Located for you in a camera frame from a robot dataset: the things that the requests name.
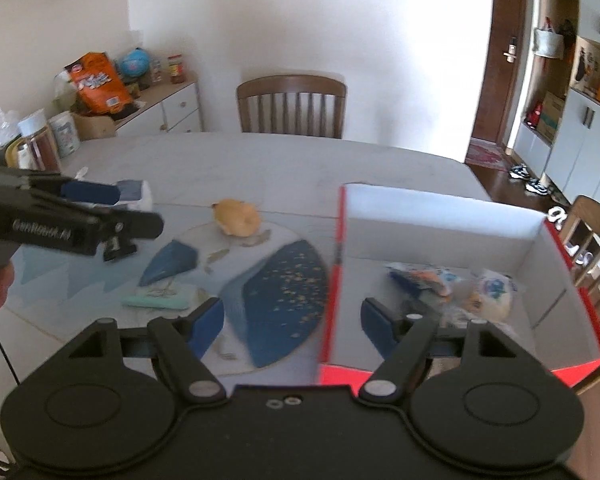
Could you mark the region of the white grey tissue pack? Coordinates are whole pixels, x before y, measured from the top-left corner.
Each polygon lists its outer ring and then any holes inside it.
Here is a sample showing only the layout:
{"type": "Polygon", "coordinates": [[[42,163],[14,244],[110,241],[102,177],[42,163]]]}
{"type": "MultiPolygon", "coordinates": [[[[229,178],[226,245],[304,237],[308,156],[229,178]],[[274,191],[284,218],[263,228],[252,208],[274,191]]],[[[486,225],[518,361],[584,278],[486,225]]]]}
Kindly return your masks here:
{"type": "Polygon", "coordinates": [[[151,189],[145,180],[120,180],[116,183],[120,198],[114,204],[117,208],[148,212],[154,209],[151,189]]]}

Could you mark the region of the white wooden wall cupboard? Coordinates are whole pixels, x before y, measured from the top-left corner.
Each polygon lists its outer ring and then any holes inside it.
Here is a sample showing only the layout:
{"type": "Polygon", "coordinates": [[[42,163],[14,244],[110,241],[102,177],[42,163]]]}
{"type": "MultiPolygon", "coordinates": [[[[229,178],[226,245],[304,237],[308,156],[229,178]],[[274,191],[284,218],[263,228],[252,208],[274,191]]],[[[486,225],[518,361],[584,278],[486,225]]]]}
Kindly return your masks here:
{"type": "Polygon", "coordinates": [[[513,155],[567,202],[600,202],[600,0],[538,0],[529,91],[513,155]],[[546,17],[564,36],[561,60],[533,53],[546,17]]]}

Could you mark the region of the white chicken sausage snack pouch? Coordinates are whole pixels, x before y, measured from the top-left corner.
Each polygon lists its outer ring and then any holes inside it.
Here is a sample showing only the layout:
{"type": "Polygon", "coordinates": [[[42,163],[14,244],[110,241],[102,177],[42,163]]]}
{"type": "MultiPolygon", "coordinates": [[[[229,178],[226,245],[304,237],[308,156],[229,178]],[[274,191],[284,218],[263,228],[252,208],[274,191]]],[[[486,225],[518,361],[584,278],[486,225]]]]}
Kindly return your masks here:
{"type": "Polygon", "coordinates": [[[458,274],[442,266],[394,262],[387,263],[386,269],[400,289],[420,301],[450,301],[455,286],[463,281],[458,274]]]}

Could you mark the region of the blue globe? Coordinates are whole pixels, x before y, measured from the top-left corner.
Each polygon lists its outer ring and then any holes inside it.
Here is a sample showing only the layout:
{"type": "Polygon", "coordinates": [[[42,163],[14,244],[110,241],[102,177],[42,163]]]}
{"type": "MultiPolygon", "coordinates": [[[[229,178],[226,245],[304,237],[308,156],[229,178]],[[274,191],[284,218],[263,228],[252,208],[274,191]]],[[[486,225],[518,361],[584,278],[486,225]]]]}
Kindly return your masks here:
{"type": "Polygon", "coordinates": [[[141,48],[136,48],[118,59],[119,72],[124,78],[140,78],[148,72],[149,66],[150,57],[141,48]]]}

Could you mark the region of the white side cabinet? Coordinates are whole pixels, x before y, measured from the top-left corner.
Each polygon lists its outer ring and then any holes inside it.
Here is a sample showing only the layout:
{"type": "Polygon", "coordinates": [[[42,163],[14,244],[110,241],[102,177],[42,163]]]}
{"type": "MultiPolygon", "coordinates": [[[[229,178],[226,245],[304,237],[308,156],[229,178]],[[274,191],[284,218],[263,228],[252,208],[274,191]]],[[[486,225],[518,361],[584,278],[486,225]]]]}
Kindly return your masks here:
{"type": "Polygon", "coordinates": [[[204,126],[195,73],[187,74],[180,84],[167,81],[148,88],[137,104],[140,109],[136,113],[116,123],[117,136],[195,133],[204,126]]]}

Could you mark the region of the red patterned doormat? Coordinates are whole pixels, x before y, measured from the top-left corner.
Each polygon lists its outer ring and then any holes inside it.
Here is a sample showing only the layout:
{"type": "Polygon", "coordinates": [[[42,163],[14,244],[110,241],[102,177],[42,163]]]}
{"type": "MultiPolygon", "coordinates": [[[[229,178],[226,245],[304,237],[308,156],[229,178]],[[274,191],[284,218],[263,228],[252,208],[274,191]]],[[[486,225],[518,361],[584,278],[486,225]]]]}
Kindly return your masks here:
{"type": "Polygon", "coordinates": [[[472,139],[469,142],[465,162],[467,165],[479,166],[486,169],[508,170],[508,160],[505,152],[498,144],[481,139],[472,139]]]}

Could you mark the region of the brown wooden chair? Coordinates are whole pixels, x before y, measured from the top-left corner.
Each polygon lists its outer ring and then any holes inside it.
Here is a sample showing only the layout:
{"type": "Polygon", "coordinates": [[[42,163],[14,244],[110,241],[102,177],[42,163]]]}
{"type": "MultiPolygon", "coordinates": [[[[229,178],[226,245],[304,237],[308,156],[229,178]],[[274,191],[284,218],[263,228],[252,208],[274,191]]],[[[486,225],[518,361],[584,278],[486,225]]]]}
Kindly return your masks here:
{"type": "Polygon", "coordinates": [[[347,86],[317,75],[272,75],[240,84],[236,100],[243,132],[340,140],[347,86]]]}

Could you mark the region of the yellow plush toy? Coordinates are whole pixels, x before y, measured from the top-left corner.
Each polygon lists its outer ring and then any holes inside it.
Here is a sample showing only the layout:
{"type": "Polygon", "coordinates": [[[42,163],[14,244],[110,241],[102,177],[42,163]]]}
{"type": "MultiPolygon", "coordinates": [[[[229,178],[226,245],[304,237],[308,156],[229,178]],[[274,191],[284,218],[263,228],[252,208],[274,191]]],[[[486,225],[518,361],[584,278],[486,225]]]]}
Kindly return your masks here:
{"type": "Polygon", "coordinates": [[[225,235],[248,237],[261,226],[259,211],[253,204],[224,198],[212,205],[213,218],[225,235]]]}

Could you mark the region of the sneakers on floor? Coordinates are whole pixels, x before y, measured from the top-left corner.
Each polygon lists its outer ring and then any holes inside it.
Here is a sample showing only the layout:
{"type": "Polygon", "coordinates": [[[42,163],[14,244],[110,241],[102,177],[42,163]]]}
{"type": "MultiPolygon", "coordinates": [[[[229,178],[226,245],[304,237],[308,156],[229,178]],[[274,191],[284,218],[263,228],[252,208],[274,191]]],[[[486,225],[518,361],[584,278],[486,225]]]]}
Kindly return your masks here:
{"type": "Polygon", "coordinates": [[[529,168],[525,164],[511,166],[508,174],[511,179],[521,181],[528,193],[537,196],[550,196],[550,188],[542,184],[540,179],[532,177],[529,168]]]}

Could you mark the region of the orange snack bag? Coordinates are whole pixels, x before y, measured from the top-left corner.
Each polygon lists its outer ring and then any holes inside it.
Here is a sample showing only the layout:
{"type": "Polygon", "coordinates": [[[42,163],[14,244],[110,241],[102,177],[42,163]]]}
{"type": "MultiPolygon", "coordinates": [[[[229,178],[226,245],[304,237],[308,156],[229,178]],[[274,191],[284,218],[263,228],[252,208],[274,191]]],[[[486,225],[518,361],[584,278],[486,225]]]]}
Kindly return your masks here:
{"type": "Polygon", "coordinates": [[[105,52],[88,52],[67,65],[66,71],[92,115],[121,120],[136,111],[134,99],[105,52]]]}

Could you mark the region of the blueberry bread packet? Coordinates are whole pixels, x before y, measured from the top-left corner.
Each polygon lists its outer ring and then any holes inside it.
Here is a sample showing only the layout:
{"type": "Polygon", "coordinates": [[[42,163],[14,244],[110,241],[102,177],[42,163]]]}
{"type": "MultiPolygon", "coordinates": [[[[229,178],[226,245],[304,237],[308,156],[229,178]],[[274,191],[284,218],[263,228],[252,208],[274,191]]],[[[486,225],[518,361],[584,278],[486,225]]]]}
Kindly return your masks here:
{"type": "Polygon", "coordinates": [[[490,322],[504,322],[512,312],[517,286],[506,274],[482,269],[474,275],[463,308],[490,322]]]}

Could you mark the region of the red white cardboard box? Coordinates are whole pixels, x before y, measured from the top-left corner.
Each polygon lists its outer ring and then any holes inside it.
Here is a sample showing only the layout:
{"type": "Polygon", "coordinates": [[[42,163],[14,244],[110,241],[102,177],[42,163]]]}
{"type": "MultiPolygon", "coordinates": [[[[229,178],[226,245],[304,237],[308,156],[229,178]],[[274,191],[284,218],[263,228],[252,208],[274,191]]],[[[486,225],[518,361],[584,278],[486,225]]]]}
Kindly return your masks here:
{"type": "Polygon", "coordinates": [[[600,323],[573,264],[542,212],[472,198],[347,184],[340,188],[338,259],[329,291],[326,366],[369,373],[382,357],[363,332],[366,298],[407,311],[392,270],[438,271],[448,301],[426,292],[437,309],[459,308],[484,272],[498,274],[503,296],[486,306],[518,344],[574,384],[600,365],[600,323]]]}

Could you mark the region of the brown wooden door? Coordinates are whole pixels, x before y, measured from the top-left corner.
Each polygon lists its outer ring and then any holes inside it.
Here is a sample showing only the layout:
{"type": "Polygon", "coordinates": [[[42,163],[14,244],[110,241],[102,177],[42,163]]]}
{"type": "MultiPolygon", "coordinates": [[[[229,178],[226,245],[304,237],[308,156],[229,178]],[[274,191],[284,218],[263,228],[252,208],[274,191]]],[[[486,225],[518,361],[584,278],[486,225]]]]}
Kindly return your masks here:
{"type": "Polygon", "coordinates": [[[518,40],[527,0],[493,0],[486,68],[471,139],[499,144],[517,78],[518,40]]]}

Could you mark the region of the white tote bag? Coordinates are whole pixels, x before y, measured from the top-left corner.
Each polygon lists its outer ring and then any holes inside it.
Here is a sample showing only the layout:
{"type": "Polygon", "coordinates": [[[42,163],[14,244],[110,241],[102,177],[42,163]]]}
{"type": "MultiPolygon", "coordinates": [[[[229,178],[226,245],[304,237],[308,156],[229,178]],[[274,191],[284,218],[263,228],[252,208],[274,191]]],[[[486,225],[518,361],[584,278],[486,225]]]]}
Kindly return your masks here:
{"type": "Polygon", "coordinates": [[[540,58],[561,60],[564,57],[564,36],[555,32],[552,21],[547,16],[541,27],[533,33],[533,53],[540,58]]]}

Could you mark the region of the white round tin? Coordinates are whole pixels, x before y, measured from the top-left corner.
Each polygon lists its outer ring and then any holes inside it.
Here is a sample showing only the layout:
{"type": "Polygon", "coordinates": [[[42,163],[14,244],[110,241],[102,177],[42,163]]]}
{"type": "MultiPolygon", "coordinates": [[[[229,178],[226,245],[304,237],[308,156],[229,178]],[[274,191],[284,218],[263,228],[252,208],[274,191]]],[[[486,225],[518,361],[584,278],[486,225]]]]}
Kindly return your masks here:
{"type": "Polygon", "coordinates": [[[80,148],[78,128],[73,114],[68,110],[50,118],[48,124],[52,129],[60,158],[65,158],[80,148]]]}

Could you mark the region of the clear jar white lid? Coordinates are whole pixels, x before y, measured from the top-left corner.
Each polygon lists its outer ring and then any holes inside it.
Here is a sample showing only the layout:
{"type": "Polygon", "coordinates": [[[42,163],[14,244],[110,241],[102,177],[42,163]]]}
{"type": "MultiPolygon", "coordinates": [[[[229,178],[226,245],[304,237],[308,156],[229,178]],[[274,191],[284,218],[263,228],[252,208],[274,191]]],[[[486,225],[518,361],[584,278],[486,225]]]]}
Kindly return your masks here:
{"type": "Polygon", "coordinates": [[[37,170],[61,172],[61,164],[53,131],[47,122],[44,110],[22,118],[18,122],[21,136],[26,141],[37,170]]]}

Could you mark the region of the red lidded jar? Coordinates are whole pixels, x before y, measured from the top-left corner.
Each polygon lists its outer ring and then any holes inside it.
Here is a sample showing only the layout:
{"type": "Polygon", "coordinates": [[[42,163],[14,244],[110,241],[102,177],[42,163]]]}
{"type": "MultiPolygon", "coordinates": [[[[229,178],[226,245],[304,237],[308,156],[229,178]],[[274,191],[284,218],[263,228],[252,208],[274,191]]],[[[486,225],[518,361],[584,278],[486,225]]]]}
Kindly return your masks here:
{"type": "Polygon", "coordinates": [[[172,84],[181,84],[186,81],[186,70],[184,68],[183,57],[180,54],[170,55],[168,57],[168,66],[172,84]]]}

